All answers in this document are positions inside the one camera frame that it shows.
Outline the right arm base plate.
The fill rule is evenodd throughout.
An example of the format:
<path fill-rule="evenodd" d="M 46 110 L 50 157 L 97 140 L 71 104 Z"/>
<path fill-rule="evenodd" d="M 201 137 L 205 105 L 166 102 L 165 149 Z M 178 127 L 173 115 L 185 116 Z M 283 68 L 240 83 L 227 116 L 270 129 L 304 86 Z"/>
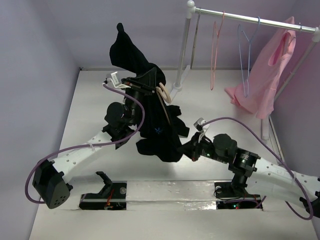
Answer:
<path fill-rule="evenodd" d="M 235 192 L 230 181 L 215 182 L 213 196 L 218 210 L 263 209 L 260 195 Z"/>

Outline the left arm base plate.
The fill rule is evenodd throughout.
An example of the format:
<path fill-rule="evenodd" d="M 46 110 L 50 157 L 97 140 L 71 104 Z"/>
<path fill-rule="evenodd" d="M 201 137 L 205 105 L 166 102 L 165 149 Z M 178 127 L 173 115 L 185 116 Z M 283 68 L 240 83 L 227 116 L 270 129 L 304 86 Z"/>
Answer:
<path fill-rule="evenodd" d="M 98 193 L 83 194 L 79 201 L 81 210 L 122 211 L 127 209 L 127 182 L 107 184 Z"/>

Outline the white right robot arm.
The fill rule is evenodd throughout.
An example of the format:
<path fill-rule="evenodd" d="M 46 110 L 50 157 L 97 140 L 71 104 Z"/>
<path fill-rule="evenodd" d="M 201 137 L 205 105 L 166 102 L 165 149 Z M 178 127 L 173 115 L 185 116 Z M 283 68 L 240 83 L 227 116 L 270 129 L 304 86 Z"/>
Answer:
<path fill-rule="evenodd" d="M 239 148 L 227 134 L 218 134 L 210 140 L 197 132 L 178 151 L 194 162 L 206 157 L 227 164 L 234 174 L 230 190 L 235 196 L 272 197 L 304 208 L 316 218 L 320 216 L 319 177 L 288 170 Z"/>

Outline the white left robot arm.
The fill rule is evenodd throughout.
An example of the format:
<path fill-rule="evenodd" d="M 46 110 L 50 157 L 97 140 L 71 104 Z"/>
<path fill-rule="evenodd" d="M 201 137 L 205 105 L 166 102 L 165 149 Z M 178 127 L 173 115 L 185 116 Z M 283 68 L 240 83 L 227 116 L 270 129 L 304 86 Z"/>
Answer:
<path fill-rule="evenodd" d="M 55 158 L 40 160 L 34 170 L 32 185 L 49 209 L 64 204 L 81 186 L 75 176 L 97 160 L 106 146 L 116 149 L 126 144 L 143 126 L 146 111 L 142 105 L 145 96 L 156 92 L 157 68 L 136 77 L 118 78 L 112 72 L 103 87 L 124 97 L 123 102 L 112 102 L 104 117 L 107 125 L 82 145 L 59 150 Z"/>

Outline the pink t shirt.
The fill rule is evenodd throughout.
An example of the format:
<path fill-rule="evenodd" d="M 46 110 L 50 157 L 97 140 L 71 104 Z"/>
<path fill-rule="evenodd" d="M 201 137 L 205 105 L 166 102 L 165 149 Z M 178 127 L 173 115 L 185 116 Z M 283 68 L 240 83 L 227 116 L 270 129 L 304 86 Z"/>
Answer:
<path fill-rule="evenodd" d="M 285 52 L 288 30 L 277 29 L 259 53 L 245 83 L 249 87 L 247 95 L 242 83 L 225 89 L 231 104 L 255 115 L 258 119 L 265 119 L 273 112 L 281 75 L 293 56 L 296 41 L 293 41 L 289 51 Z"/>

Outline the grey hanger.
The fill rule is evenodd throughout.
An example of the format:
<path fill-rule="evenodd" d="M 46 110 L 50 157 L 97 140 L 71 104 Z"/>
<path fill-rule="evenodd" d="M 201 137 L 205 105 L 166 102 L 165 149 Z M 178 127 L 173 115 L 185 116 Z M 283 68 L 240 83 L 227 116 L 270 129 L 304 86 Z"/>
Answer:
<path fill-rule="evenodd" d="M 193 45 L 192 45 L 192 52 L 191 52 L 191 61 L 190 61 L 190 69 L 193 68 L 194 60 L 195 60 L 195 54 L 196 54 L 196 45 L 197 45 L 197 37 L 198 37 L 198 29 L 199 29 L 199 22 L 201 18 L 201 8 L 199 9 L 196 26 L 195 26 L 195 32 L 194 32 L 194 38 L 193 38 Z"/>

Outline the black t shirt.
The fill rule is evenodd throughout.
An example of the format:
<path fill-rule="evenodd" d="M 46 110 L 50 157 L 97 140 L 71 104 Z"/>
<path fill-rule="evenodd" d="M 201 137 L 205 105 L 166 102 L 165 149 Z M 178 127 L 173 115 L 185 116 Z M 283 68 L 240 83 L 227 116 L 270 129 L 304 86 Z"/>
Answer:
<path fill-rule="evenodd" d="M 156 87 L 159 86 L 159 83 L 165 85 L 166 77 L 163 71 L 156 64 L 149 62 L 133 44 L 123 24 L 118 23 L 116 28 L 117 37 L 109 50 L 111 64 L 134 73 L 135 77 L 156 67 Z M 180 107 L 164 105 L 171 123 L 169 125 L 156 90 L 153 95 L 143 98 L 142 105 L 145 109 L 145 120 L 139 130 L 141 139 L 136 142 L 137 151 L 141 155 L 157 156 L 163 162 L 178 162 L 183 156 L 177 151 L 177 148 L 182 145 L 180 137 L 187 137 L 190 131 L 179 119 L 182 114 Z"/>

